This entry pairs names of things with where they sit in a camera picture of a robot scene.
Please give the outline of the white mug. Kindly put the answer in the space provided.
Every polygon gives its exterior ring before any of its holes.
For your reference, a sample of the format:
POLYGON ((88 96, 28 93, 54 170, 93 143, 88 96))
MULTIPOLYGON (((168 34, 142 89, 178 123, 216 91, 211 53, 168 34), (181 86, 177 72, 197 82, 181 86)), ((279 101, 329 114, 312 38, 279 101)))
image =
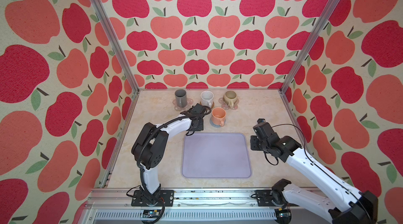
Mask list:
POLYGON ((201 105, 207 106, 208 102, 214 102, 214 94, 211 91, 203 91, 200 95, 201 105))

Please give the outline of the beige mug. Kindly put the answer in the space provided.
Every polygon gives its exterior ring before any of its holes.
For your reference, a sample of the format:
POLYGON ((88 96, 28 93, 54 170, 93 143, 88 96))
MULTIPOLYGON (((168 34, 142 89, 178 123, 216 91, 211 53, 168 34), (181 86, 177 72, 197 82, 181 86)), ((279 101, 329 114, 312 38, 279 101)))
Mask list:
POLYGON ((231 91, 231 90, 227 91, 223 96, 223 101, 232 110, 235 110, 238 108, 238 105, 237 105, 238 97, 234 91, 231 91))

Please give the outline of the orange mug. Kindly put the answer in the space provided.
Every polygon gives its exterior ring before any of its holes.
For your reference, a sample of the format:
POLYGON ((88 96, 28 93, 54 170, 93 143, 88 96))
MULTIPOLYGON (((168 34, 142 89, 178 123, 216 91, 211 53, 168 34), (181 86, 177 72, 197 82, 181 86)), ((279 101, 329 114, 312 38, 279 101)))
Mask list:
POLYGON ((226 111, 223 108, 214 108, 212 110, 211 120, 213 120, 216 124, 218 121, 226 120, 226 111))

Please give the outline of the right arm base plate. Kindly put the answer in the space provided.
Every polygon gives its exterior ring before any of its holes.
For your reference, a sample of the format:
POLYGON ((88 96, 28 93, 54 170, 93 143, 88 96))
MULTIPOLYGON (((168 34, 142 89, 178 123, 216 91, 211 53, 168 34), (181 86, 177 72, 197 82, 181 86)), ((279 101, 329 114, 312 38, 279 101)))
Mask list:
POLYGON ((255 199, 259 207, 296 207, 295 204, 290 204, 285 200, 283 193, 277 190, 256 190, 251 198, 255 199))

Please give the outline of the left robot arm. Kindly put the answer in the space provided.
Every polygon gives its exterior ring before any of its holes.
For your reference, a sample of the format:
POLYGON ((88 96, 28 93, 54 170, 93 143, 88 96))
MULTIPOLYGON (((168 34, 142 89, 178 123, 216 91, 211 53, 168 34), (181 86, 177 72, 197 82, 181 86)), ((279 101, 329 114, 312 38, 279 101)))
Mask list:
POLYGON ((131 153, 140 170, 141 187, 148 196, 156 197, 161 188, 157 166, 161 162, 167 142, 181 132, 202 131, 203 116, 181 115, 164 124, 147 123, 138 135, 131 153))

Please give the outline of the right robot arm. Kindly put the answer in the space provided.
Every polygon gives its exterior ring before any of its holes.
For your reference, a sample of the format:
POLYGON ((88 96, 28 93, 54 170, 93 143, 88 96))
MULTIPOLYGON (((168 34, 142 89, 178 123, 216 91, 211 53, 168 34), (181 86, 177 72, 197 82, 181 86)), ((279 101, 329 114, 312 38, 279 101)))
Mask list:
POLYGON ((270 192, 257 191, 255 195, 259 200, 270 201, 278 207, 295 204, 331 224, 375 224, 377 222, 377 196, 368 190, 361 192, 331 173, 307 154, 305 148, 295 139, 289 136, 279 138, 277 134, 265 138, 253 135, 250 138, 250 147, 253 151, 270 154, 297 169, 324 193, 321 197, 296 186, 290 180, 281 179, 272 186, 270 192))

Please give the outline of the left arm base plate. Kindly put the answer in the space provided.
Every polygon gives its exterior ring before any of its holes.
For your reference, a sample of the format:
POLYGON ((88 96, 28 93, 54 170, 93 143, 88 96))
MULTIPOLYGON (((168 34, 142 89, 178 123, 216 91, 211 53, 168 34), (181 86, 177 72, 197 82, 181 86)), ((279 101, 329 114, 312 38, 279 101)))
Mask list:
POLYGON ((155 198, 148 196, 142 189, 136 190, 132 197, 132 207, 172 207, 174 200, 174 190, 160 190, 155 198))

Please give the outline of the grey round knitted coaster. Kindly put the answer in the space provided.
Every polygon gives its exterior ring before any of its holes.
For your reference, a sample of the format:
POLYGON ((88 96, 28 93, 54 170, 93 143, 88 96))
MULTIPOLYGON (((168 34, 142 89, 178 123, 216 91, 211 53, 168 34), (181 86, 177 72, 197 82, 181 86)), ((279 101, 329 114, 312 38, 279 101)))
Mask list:
POLYGON ((224 121, 218 121, 217 124, 213 120, 210 120, 210 124, 215 128, 222 128, 222 127, 225 126, 225 123, 226 123, 225 120, 224 121))

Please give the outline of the grey mug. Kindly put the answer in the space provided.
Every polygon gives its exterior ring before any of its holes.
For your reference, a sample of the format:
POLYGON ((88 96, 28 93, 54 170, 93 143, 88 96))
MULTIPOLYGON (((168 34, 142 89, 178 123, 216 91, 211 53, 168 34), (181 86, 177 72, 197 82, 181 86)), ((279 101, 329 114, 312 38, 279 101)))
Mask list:
POLYGON ((175 91, 175 101, 179 108, 184 108, 187 106, 187 93, 184 89, 179 89, 175 91))

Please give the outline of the pink flower coaster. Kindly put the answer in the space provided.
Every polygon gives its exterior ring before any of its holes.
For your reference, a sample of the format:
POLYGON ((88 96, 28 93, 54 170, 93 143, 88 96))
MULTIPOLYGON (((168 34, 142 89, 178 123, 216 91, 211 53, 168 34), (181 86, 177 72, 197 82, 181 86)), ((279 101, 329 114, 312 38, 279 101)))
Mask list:
POLYGON ((193 99, 190 99, 190 98, 187 98, 186 102, 184 102, 184 99, 182 99, 182 98, 174 99, 172 101, 175 111, 189 110, 192 107, 193 103, 194 103, 193 99))
POLYGON ((237 110, 238 104, 239 104, 239 99, 236 100, 235 105, 232 108, 227 103, 224 102, 223 98, 219 98, 218 102, 221 104, 221 107, 224 110, 237 110))

